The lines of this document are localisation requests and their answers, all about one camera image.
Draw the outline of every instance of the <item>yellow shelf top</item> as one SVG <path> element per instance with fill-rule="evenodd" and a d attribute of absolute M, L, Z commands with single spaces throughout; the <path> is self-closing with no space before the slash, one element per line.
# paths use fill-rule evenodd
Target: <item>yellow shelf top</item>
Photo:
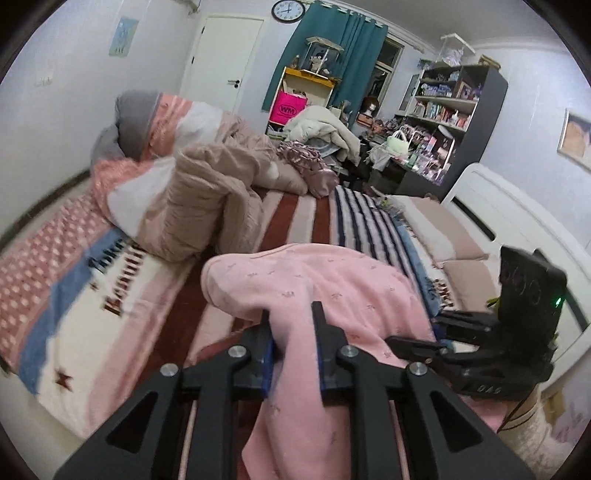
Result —
<path fill-rule="evenodd" d="M 291 69 L 289 67 L 285 68 L 285 74 L 292 75 L 294 77 L 300 77 L 304 80 L 309 80 L 311 82 L 316 82 L 316 83 L 319 83 L 319 84 L 324 85 L 329 88 L 333 88 L 336 85 L 336 83 L 333 82 L 332 80 L 322 78 L 322 77 L 320 77 L 318 75 L 314 75 L 313 73 L 310 73 L 310 72 L 304 72 L 302 70 Z"/>

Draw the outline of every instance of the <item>clock face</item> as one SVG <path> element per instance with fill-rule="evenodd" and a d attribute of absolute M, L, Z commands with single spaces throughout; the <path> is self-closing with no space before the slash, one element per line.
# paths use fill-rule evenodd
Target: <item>clock face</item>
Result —
<path fill-rule="evenodd" d="M 283 23 L 297 22 L 306 13 L 304 4 L 297 0 L 281 0 L 273 6 L 273 17 Z"/>

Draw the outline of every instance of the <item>metal screw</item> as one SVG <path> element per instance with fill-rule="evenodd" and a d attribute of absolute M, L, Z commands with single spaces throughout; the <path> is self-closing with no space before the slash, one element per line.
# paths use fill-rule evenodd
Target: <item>metal screw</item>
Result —
<path fill-rule="evenodd" d="M 408 369 L 413 375 L 416 375 L 417 377 L 422 377 L 424 374 L 427 373 L 428 370 L 427 366 L 425 364 L 422 364 L 421 362 L 414 362 L 413 364 L 410 364 L 410 367 L 408 367 Z"/>
<path fill-rule="evenodd" d="M 160 367 L 160 373 L 165 377 L 174 377 L 178 373 L 178 366 L 175 364 L 164 364 Z"/>
<path fill-rule="evenodd" d="M 242 358 L 246 355 L 246 347 L 242 345 L 234 345 L 228 349 L 228 355 L 232 358 Z"/>
<path fill-rule="evenodd" d="M 340 349 L 340 352 L 348 358 L 353 358 L 359 355 L 359 350 L 357 350 L 353 345 L 345 345 Z"/>

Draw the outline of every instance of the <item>star print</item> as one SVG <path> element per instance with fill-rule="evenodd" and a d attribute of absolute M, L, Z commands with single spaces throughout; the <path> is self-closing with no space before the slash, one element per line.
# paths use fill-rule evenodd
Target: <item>star print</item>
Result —
<path fill-rule="evenodd" d="M 63 368 L 60 367 L 56 370 L 56 384 L 59 385 L 61 388 L 65 388 L 66 390 L 72 391 L 72 387 L 69 384 L 71 379 L 72 377 L 66 375 Z"/>

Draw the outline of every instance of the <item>black device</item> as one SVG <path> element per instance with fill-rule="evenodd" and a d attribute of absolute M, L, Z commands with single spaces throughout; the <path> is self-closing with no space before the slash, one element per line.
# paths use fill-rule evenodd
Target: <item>black device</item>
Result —
<path fill-rule="evenodd" d="M 479 346 L 454 353 L 441 342 L 392 336 L 399 358 L 429 364 L 457 393 L 523 400 L 550 378 L 554 341 L 567 278 L 559 268 L 524 250 L 501 247 L 497 313 L 442 312 L 432 320 L 441 338 Z"/>
<path fill-rule="evenodd" d="M 390 401 L 396 405 L 412 480 L 534 480 L 527 466 L 422 363 L 380 364 L 311 306 L 323 399 L 349 405 L 352 480 L 401 480 Z M 164 365 L 56 473 L 55 480 L 176 480 L 197 400 L 187 480 L 236 478 L 236 405 L 262 400 L 274 344 L 263 313 L 238 345 L 180 370 Z"/>

